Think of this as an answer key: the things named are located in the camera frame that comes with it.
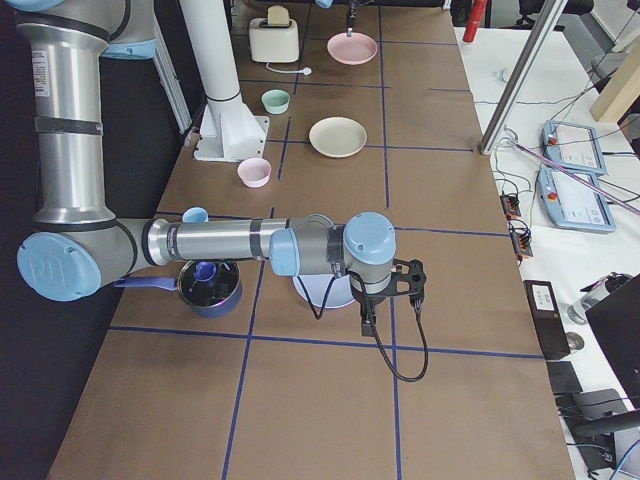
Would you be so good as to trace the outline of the pink plate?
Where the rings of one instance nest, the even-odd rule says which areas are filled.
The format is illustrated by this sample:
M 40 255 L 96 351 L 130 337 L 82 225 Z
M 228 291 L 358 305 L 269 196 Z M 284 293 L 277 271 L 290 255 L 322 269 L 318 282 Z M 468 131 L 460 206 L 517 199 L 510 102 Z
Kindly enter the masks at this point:
M 327 42 L 329 55 L 345 65 L 362 65 L 372 60 L 378 53 L 377 42 L 362 33 L 336 34 Z

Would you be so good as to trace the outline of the blue plate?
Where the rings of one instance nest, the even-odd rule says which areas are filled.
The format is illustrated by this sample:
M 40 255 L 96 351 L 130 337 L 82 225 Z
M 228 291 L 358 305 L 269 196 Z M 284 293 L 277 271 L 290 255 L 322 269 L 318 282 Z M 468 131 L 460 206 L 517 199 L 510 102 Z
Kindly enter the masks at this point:
M 325 305 L 326 308 L 337 309 L 355 301 L 347 276 L 335 279 L 332 274 L 300 275 L 292 282 L 302 299 L 310 299 L 315 307 Z

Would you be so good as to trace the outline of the white toaster plug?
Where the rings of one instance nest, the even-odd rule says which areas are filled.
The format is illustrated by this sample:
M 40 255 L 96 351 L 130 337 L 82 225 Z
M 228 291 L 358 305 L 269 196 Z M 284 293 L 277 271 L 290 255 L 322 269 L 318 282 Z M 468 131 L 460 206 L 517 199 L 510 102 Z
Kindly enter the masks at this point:
M 308 66 L 303 67 L 302 69 L 297 69 L 297 70 L 293 70 L 293 69 L 284 70 L 284 69 L 275 68 L 270 63 L 266 63 L 265 64 L 265 68 L 266 68 L 267 71 L 270 71 L 270 72 L 273 72 L 273 73 L 276 73 L 276 74 L 281 74 L 281 75 L 310 76 L 313 73 L 313 70 Z

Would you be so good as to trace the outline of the cream toaster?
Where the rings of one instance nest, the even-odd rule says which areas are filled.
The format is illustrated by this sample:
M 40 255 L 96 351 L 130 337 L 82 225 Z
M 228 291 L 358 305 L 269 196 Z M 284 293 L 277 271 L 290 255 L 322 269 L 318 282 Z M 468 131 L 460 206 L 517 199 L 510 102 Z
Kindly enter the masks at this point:
M 293 63 L 300 55 L 298 24 L 284 6 L 271 6 L 264 18 L 250 21 L 249 45 L 255 62 Z

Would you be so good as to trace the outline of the green bowl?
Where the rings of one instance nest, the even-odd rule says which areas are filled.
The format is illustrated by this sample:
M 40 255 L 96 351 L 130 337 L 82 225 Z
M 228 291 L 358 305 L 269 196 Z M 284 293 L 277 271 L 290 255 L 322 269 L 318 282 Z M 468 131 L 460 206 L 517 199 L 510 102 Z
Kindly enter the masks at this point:
M 261 96 L 261 102 L 267 113 L 283 114 L 289 108 L 290 94 L 281 89 L 268 90 Z

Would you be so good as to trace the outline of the cream plate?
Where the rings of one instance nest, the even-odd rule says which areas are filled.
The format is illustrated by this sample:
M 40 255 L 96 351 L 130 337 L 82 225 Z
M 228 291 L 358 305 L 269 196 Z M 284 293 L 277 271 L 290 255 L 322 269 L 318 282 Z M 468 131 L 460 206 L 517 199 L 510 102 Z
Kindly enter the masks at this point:
M 357 121 L 346 117 L 328 117 L 316 122 L 309 141 L 316 151 L 331 158 L 346 158 L 358 153 L 368 134 Z

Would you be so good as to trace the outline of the red cylinder bottle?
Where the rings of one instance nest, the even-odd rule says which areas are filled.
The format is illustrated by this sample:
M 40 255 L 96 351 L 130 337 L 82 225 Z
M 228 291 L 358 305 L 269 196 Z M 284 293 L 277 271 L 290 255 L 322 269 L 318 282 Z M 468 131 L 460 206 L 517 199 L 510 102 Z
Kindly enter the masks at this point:
M 471 2 L 469 17 L 462 37 L 464 43 L 471 44 L 474 42 L 481 21 L 484 19 L 487 5 L 487 0 L 473 0 Z

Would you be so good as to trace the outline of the white pillar with base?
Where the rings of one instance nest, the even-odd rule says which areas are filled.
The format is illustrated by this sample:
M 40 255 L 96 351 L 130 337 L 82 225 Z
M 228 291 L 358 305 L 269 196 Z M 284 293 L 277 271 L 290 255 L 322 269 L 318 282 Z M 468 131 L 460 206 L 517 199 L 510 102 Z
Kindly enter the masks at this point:
M 253 115 L 242 99 L 224 4 L 188 0 L 180 6 L 207 101 L 195 158 L 260 158 L 269 120 Z

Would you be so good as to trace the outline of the pink bowl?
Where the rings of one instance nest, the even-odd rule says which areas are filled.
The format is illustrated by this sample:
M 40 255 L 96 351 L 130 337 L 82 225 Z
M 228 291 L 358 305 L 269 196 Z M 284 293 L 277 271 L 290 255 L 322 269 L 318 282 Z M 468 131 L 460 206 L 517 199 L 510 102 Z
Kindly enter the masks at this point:
M 265 186 L 271 177 L 271 163 L 264 158 L 249 158 L 239 163 L 237 174 L 241 182 L 249 188 Z

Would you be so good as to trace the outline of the black power box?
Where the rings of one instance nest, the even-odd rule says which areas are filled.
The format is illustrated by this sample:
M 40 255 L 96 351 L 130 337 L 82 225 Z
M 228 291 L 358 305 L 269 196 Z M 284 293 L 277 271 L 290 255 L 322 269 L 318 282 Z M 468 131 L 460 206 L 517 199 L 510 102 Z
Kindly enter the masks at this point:
M 552 284 L 548 281 L 523 281 L 539 346 L 546 360 L 561 360 L 571 351 L 561 321 Z

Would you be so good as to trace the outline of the light blue cup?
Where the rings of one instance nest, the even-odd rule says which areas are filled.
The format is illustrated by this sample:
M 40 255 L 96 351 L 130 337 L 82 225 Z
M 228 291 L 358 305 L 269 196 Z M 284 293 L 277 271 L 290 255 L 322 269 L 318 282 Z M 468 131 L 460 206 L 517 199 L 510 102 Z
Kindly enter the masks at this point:
M 208 212 L 203 207 L 191 207 L 182 214 L 183 223 L 205 223 L 208 221 Z

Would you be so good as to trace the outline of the lower teach pendant tablet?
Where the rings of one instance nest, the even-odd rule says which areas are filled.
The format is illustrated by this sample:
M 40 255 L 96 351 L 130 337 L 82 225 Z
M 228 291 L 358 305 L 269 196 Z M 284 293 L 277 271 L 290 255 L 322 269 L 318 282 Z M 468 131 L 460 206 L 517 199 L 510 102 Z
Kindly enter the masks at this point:
M 616 230 L 606 199 L 593 189 L 550 167 L 540 169 L 537 184 L 547 216 L 556 227 L 593 233 Z

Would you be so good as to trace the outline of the teach pendant tablet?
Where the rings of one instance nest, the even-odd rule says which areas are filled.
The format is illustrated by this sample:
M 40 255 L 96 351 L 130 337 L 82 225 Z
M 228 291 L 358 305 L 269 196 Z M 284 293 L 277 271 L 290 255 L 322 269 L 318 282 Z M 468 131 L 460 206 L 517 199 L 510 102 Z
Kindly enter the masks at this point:
M 547 120 L 542 127 L 544 156 L 562 167 L 607 174 L 604 155 L 593 127 Z
M 537 184 L 547 216 L 556 227 L 593 233 L 616 230 L 606 199 L 593 189 L 550 167 L 540 169 Z

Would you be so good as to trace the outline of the upper teach pendant tablet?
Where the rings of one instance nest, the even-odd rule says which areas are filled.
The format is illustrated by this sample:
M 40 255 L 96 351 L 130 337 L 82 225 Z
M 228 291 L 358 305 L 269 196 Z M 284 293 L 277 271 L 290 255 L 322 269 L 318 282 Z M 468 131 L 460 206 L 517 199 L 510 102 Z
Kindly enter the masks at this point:
M 607 174 L 604 155 L 593 127 L 547 120 L 542 127 L 544 156 L 562 167 Z

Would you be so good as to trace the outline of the aluminium frame post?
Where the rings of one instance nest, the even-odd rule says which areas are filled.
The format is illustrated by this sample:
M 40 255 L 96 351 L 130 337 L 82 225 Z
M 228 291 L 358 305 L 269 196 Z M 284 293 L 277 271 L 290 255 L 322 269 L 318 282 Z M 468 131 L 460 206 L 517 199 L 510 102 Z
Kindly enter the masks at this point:
M 506 87 L 478 145 L 480 154 L 490 155 L 496 147 L 507 120 L 518 101 L 525 80 L 567 3 L 567 0 L 546 0 L 543 3 L 539 19 L 533 26 L 511 71 Z

